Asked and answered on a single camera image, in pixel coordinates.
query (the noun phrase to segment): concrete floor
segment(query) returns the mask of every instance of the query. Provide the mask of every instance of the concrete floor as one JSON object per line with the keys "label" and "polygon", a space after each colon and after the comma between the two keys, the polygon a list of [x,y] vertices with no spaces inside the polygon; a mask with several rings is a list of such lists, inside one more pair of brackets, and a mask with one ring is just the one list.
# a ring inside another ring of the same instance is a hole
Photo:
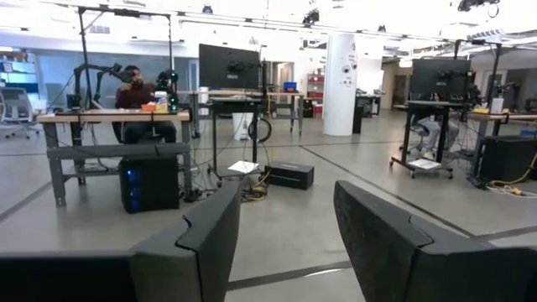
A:
{"label": "concrete floor", "polygon": [[[388,168],[390,155],[398,154],[403,139],[404,113],[382,112],[363,120],[362,134],[336,138],[322,134],[322,121],[305,120],[303,136],[298,128],[289,133],[289,122],[274,122],[267,142],[271,160],[315,166],[315,183],[307,191],[271,186],[266,200],[242,205],[241,228],[230,281],[281,274],[348,260],[332,208],[335,180],[348,180],[389,202],[433,223],[499,246],[537,245],[537,200],[514,198],[475,189],[452,162],[455,179],[443,174],[419,174],[415,180],[397,165]],[[219,166],[250,158],[248,143],[231,141],[231,121],[218,122]],[[516,133],[525,125],[507,125],[502,134]],[[201,125],[196,142],[196,162],[211,159],[211,125]],[[115,143],[109,124],[96,126],[99,143]],[[69,131],[60,137],[69,142]],[[461,129],[461,142],[471,131]],[[44,138],[0,139],[0,252],[117,250],[174,224],[195,204],[181,204],[177,211],[137,215],[124,212],[117,177],[89,178],[79,188],[66,183],[67,207],[56,210]],[[258,161],[267,163],[264,148]],[[117,161],[108,160],[114,165]],[[68,169],[71,163],[64,165]],[[199,186],[213,187],[215,180],[196,177]],[[537,185],[524,184],[537,191]],[[227,301],[362,301],[351,269],[307,278],[230,291]]]}

